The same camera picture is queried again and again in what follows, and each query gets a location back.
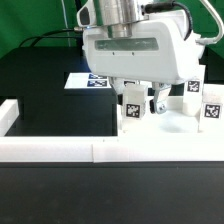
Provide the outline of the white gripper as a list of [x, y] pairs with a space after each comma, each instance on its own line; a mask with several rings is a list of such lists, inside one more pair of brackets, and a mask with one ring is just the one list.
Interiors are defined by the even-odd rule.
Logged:
[[89, 28], [83, 33], [83, 49], [91, 72], [110, 77], [119, 104], [123, 103], [122, 78], [150, 81], [154, 90], [150, 112], [163, 114], [170, 84], [196, 76], [204, 51], [196, 43], [199, 38], [193, 33], [185, 39], [174, 19], [158, 18], [133, 24], [129, 38], [112, 39], [102, 27]]

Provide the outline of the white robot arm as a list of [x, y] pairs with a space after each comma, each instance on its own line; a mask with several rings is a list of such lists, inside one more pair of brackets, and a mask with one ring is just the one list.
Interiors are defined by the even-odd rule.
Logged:
[[77, 12], [83, 50], [97, 75], [149, 81], [152, 112], [166, 111], [173, 85], [191, 80], [204, 48], [224, 36], [224, 22], [208, 0], [199, 0], [218, 26], [214, 37], [193, 31], [189, 9], [177, 0], [88, 0]]

